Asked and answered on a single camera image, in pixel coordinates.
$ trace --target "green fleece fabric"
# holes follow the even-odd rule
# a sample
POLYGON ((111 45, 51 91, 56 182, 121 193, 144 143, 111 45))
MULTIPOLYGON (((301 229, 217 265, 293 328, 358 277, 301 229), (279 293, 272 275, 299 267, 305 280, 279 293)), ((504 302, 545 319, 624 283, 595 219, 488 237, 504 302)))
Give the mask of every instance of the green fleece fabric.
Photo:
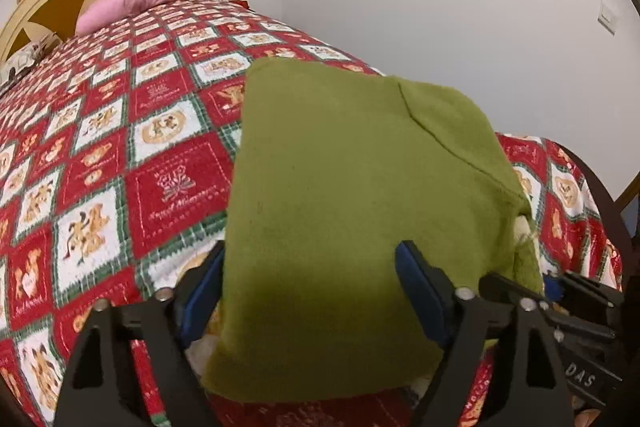
POLYGON ((238 401, 374 393, 441 351, 394 269, 413 239, 456 286, 539 291, 530 206, 484 114, 455 89, 266 58, 248 71, 228 207, 222 327, 203 384, 238 401))

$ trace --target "cream wooden headboard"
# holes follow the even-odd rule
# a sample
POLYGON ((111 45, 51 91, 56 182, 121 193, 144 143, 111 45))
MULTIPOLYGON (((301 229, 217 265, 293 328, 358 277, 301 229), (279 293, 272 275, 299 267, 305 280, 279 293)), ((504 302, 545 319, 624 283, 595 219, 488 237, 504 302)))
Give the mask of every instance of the cream wooden headboard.
POLYGON ((0 64, 15 51, 45 34, 64 41, 76 31, 76 21, 95 0, 21 0, 0 33, 0 64))

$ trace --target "metal screw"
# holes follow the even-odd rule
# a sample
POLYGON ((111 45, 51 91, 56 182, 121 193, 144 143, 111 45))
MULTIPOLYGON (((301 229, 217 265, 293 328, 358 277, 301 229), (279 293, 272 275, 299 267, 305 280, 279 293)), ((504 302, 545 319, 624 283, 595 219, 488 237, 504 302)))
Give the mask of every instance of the metal screw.
POLYGON ((111 302, 109 301, 109 299, 98 299, 94 302, 94 310, 96 310, 97 312, 103 312, 109 306, 111 306, 111 302))
POLYGON ((173 288, 160 288, 155 294, 154 297, 160 302, 168 301, 170 298, 174 296, 173 288))
POLYGON ((467 288, 466 286, 462 286, 456 289, 456 297, 463 301, 470 301, 476 296, 474 291, 471 288, 467 288))
POLYGON ((522 309, 526 312, 532 312, 538 307, 536 302, 533 299, 529 299, 529 297, 525 297, 524 299, 521 299, 520 305, 522 306, 522 309))

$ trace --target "red and white checkered quilt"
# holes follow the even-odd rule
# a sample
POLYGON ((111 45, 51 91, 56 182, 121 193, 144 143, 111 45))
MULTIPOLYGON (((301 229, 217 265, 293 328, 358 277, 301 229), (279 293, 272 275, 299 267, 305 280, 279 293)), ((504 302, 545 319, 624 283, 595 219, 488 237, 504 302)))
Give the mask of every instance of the red and white checkered quilt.
MULTIPOLYGON (((0 100, 0 373, 37 425, 52 423, 92 302, 132 303, 174 286, 222 237, 244 72, 264 56, 379 73, 235 4, 179 0, 67 41, 0 100)), ((551 142, 501 140, 536 206, 541 263, 618 280, 619 256, 575 166, 547 154, 551 142)), ((133 350, 160 425, 145 348, 133 350)), ((489 373, 484 362, 462 425, 475 422, 489 373)), ((297 405, 212 403, 226 425, 398 427, 410 415, 400 391, 297 405)))

